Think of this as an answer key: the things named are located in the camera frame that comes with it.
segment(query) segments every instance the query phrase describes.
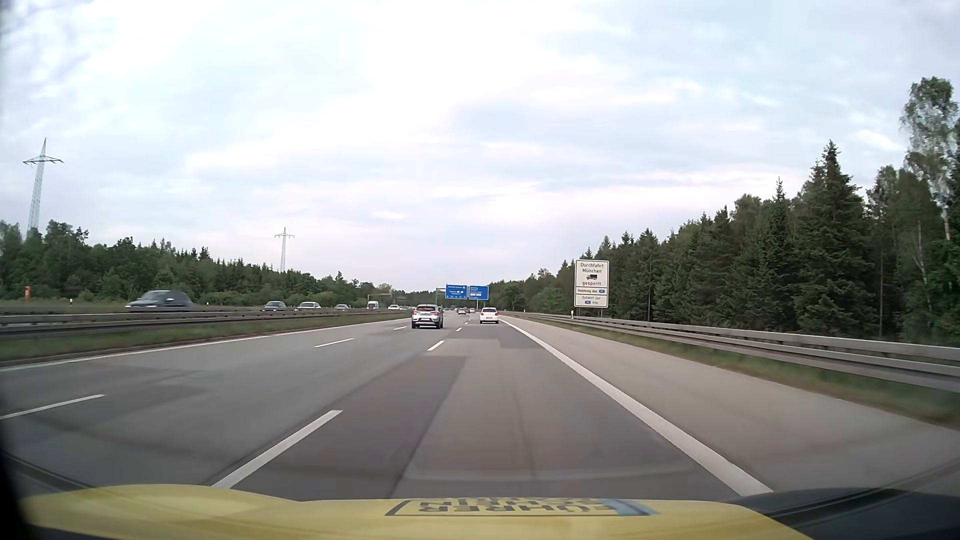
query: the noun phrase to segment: dark car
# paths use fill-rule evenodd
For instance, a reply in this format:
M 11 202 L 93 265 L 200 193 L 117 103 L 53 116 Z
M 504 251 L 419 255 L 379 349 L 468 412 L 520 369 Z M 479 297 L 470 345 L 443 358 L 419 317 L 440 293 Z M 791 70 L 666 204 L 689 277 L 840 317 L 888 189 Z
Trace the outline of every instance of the dark car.
M 190 297 L 179 290 L 152 290 L 127 304 L 127 311 L 192 311 Z
M 260 308 L 260 310 L 261 311 L 286 311 L 287 305 L 280 301 L 274 300 L 273 302 L 268 302 L 264 304 L 263 307 Z

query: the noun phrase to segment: car hood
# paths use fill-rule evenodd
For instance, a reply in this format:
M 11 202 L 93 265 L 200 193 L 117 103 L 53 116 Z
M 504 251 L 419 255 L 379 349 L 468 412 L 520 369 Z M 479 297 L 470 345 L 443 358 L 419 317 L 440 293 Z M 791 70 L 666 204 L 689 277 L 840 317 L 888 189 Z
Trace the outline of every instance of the car hood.
M 102 538 L 403 540 L 807 538 L 744 506 L 457 498 L 295 502 L 198 485 L 125 485 L 21 501 L 27 519 Z

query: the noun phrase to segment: median strip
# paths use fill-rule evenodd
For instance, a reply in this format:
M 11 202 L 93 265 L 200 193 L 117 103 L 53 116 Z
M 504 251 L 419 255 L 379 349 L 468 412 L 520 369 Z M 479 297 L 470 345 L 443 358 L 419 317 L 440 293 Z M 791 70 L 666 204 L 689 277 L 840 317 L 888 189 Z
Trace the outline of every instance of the median strip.
M 26 368 L 28 364 L 56 365 L 68 361 L 84 361 L 94 357 L 81 356 L 96 354 L 128 355 L 158 351 L 159 346 L 178 344 L 206 345 L 227 343 L 239 339 L 254 339 L 270 335 L 286 335 L 305 331 L 322 331 L 336 327 L 357 326 L 363 324 L 382 324 L 396 320 L 395 314 L 354 315 L 350 317 L 316 317 L 262 322 L 237 322 L 225 325 L 198 325 L 176 329 L 157 329 L 125 331 L 116 333 L 95 333 L 89 335 L 71 335 L 61 337 L 24 338 L 8 340 L 0 347 L 0 365 Z

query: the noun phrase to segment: tree line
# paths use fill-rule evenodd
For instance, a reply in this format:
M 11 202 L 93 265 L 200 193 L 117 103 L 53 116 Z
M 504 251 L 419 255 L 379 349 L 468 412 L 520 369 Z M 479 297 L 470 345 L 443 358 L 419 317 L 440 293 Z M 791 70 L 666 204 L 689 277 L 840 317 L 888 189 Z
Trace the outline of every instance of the tree line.
M 830 141 L 790 198 L 745 194 L 664 239 L 649 229 L 603 238 L 604 315 L 761 331 L 960 343 L 960 113 L 950 81 L 910 87 L 900 166 L 860 187 Z M 569 313 L 573 266 L 492 283 L 502 309 Z
M 205 247 L 177 249 L 161 239 L 149 245 L 121 238 L 113 245 L 87 242 L 89 231 L 50 221 L 46 233 L 0 220 L 0 298 L 73 298 L 125 301 L 148 290 L 175 289 L 198 304 L 257 306 L 280 300 L 288 306 L 318 302 L 324 307 L 365 307 L 371 300 L 389 304 L 406 296 L 388 283 L 347 280 L 343 274 L 316 278 L 297 270 L 277 272 L 266 264 L 213 258 Z

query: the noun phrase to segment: solid white line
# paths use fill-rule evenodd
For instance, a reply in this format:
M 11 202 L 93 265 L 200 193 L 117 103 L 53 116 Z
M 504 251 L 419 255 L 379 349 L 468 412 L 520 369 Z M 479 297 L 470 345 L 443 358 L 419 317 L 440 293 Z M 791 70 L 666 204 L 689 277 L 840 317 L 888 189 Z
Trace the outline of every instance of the solid white line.
M 316 430 L 323 424 L 326 424 L 330 420 L 333 420 L 333 418 L 336 417 L 341 412 L 343 411 L 336 410 L 336 409 L 328 411 L 324 416 L 321 416 L 320 418 L 300 428 L 296 433 L 276 443 L 270 450 L 264 452 L 261 455 L 258 455 L 254 459 L 251 459 L 247 463 L 241 465 L 239 469 L 226 475 L 220 481 L 213 484 L 213 487 L 224 487 L 224 488 L 233 487 L 240 480 L 245 479 L 246 477 L 256 472 L 257 469 L 269 463 L 271 459 L 277 457 L 280 454 L 283 454 L 285 450 L 299 443 L 301 440 L 303 440 L 304 437 L 312 433 L 314 430 Z
M 95 399 L 97 399 L 97 398 L 102 398 L 102 397 L 104 397 L 104 394 L 95 394 L 95 395 L 93 395 L 93 396 L 87 396 L 87 397 L 85 397 L 85 398 L 77 398 L 76 400 L 69 400 L 69 401 L 66 401 L 66 402 L 60 402 L 60 403 L 58 403 L 58 404 L 44 405 L 44 406 L 39 406 L 39 407 L 37 407 L 37 408 L 31 408 L 31 409 L 27 409 L 27 410 L 21 410 L 20 412 L 13 412 L 13 413 L 11 413 L 11 414 L 5 414 L 5 415 L 3 415 L 3 416 L 0 416 L 0 420 L 7 420 L 8 418 L 16 418 L 17 416 L 23 416 L 24 414 L 30 414 L 30 413 L 32 413 L 32 412 L 40 412 L 41 410 L 46 410 L 46 409 L 48 409 L 48 408 L 54 408 L 55 406 L 78 404 L 79 402 L 85 402 L 86 400 L 95 400 Z
M 188 349 L 190 347 L 202 347 L 203 345 L 218 345 L 220 343 L 232 343 L 234 341 L 246 341 L 248 339 L 260 339 L 263 337 L 270 337 L 269 335 L 252 335 L 249 337 L 237 337 L 235 339 L 224 339 L 222 341 L 205 341 L 203 343 L 190 343 L 187 345 L 174 345 L 171 347 L 160 347 L 157 349 L 142 349 L 140 351 L 128 351 L 126 353 L 111 353 L 109 355 L 97 355 L 97 356 L 84 356 L 82 358 L 70 358 L 68 360 L 54 360 L 52 362 L 42 362 L 37 364 L 23 364 L 19 366 L 11 366 L 0 369 L 0 373 L 5 371 L 18 371 L 21 369 L 33 369 L 35 367 L 46 367 L 46 366 L 56 366 L 60 364 L 72 364 L 76 362 L 86 362 L 88 360 L 99 360 L 102 358 L 114 358 L 117 356 L 127 356 L 127 355 L 145 355 L 147 353 L 162 353 L 164 351 L 173 351 L 175 349 Z
M 313 348 L 316 349 L 317 347 L 326 347 L 327 345 L 336 345 L 337 343 L 343 343 L 344 341 L 353 341 L 353 338 L 348 337 L 347 339 L 341 339 L 340 341 L 331 341 L 329 343 L 324 343 L 323 345 L 314 345 Z
M 710 471 L 720 481 L 727 484 L 730 489 L 738 495 L 746 497 L 748 495 L 758 495 L 760 493 L 770 493 L 773 490 L 764 485 L 760 480 L 750 476 L 746 471 L 730 463 L 725 457 L 715 452 L 704 443 L 693 438 L 689 433 L 674 426 L 656 412 L 650 410 L 640 402 L 631 398 L 622 390 L 613 386 L 609 382 L 601 379 L 589 369 L 580 365 L 569 356 L 554 349 L 543 340 L 532 335 L 530 332 L 518 328 L 516 325 L 507 323 L 523 335 L 537 342 L 548 353 L 555 356 L 561 362 L 569 366 L 573 371 L 580 374 L 586 380 L 589 380 L 594 386 L 610 396 L 615 402 L 621 404 L 623 408 L 629 410 L 636 418 L 647 426 L 650 426 L 664 439 L 673 443 L 684 454 L 689 455 L 694 461 L 700 463 L 705 469 Z
M 261 339 L 264 337 L 280 337 L 282 335 L 292 335 L 295 333 L 307 333 L 309 331 L 337 330 L 337 329 L 350 328 L 350 327 L 362 327 L 364 325 L 379 325 L 382 323 L 383 321 L 372 321 L 370 323 L 356 323 L 354 325 L 340 325 L 335 327 L 323 327 L 323 328 L 315 328 L 315 329 L 309 329 L 309 330 L 285 331 L 281 333 L 269 333 L 265 335 L 249 335 L 247 337 L 219 339 L 217 341 L 205 341 L 203 343 L 188 343 L 186 345 L 172 345 L 170 347 L 157 347 L 155 349 L 141 349 L 139 351 L 127 351 L 125 353 L 110 353 L 109 355 L 84 356 L 81 358 L 70 358 L 67 360 L 53 360 L 50 362 L 39 362 L 36 364 L 23 364 L 18 366 L 0 368 L 0 373 L 7 372 L 7 371 L 19 371 L 21 369 L 33 369 L 36 367 L 47 367 L 47 366 L 57 366 L 61 364 L 72 364 L 76 362 L 86 362 L 88 360 L 100 360 L 103 358 L 115 358 L 118 356 L 145 355 L 147 353 L 162 353 L 164 351 L 174 351 L 176 349 L 187 349 L 189 347 L 202 347 L 204 345 L 220 345 L 221 343 L 232 343 L 234 341 L 246 341 L 248 339 Z

